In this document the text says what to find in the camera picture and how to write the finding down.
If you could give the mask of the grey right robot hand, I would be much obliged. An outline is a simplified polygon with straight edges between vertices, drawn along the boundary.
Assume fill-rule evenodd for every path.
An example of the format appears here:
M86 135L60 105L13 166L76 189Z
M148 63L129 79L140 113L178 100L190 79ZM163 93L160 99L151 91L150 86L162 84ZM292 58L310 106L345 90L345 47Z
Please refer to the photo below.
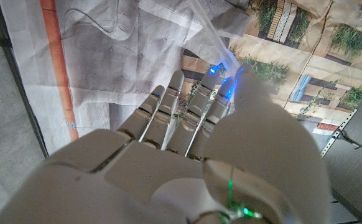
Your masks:
M182 77L117 130L97 129L44 160L0 223L330 223L315 141L248 64L223 83L201 130L186 115L164 146Z

